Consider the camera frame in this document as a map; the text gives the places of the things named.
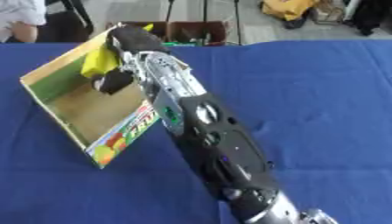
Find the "yellow object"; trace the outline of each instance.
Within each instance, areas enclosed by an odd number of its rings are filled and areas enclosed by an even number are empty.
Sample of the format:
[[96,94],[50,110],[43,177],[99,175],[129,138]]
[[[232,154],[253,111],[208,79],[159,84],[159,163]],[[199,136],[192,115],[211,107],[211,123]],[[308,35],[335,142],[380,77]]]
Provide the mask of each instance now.
[[143,29],[147,32],[150,32],[152,29],[154,29],[154,24],[148,24]]
[[[153,28],[154,24],[149,24],[143,29],[150,32]],[[87,54],[80,73],[87,78],[91,78],[94,74],[105,75],[118,66],[120,66],[120,61],[117,60],[116,55],[105,45],[102,45]]]
[[262,12],[287,21],[301,18],[319,0],[264,0]]

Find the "blue tablecloth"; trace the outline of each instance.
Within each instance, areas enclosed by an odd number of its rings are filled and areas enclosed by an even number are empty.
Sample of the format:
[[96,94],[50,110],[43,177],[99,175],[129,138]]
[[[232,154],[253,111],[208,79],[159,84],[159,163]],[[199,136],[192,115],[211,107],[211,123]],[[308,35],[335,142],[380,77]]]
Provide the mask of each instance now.
[[[235,223],[162,124],[100,171],[33,102],[18,77],[73,46],[0,45],[0,223]],[[392,42],[174,51],[251,130],[299,208],[392,223]]]

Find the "open cardboard box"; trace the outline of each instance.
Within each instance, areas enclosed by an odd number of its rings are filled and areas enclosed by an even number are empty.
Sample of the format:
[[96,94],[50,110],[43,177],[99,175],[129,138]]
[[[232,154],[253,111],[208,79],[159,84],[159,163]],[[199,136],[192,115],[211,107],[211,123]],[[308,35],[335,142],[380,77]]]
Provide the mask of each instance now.
[[21,78],[34,100],[103,168],[157,119],[136,84],[107,95],[81,75],[86,54],[104,44],[108,32],[79,45]]

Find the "chair leg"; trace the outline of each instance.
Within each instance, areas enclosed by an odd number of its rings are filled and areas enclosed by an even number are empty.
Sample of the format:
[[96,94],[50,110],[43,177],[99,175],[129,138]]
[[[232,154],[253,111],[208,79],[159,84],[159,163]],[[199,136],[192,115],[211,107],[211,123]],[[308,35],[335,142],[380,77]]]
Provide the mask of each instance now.
[[81,0],[70,0],[70,1],[72,2],[73,7],[76,9],[78,14],[83,18],[84,22],[86,23],[86,29],[88,34],[90,35],[91,33],[94,32],[94,24],[91,21],[88,13],[86,12],[83,3],[81,2]]
[[70,2],[70,0],[61,0],[61,2],[64,4],[68,11],[72,11],[74,9],[74,6],[72,2]]

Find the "yellow sponge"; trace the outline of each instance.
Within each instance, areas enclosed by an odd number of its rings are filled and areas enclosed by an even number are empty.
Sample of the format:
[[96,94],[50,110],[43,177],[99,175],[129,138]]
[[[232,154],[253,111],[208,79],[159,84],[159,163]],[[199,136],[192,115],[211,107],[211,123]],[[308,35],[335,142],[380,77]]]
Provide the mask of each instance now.
[[[144,27],[148,32],[153,28],[154,24],[149,24]],[[106,45],[102,45],[100,48],[89,52],[86,55],[80,73],[87,78],[91,78],[94,74],[105,75],[107,72],[119,66],[120,61],[116,58],[116,55],[111,52]]]

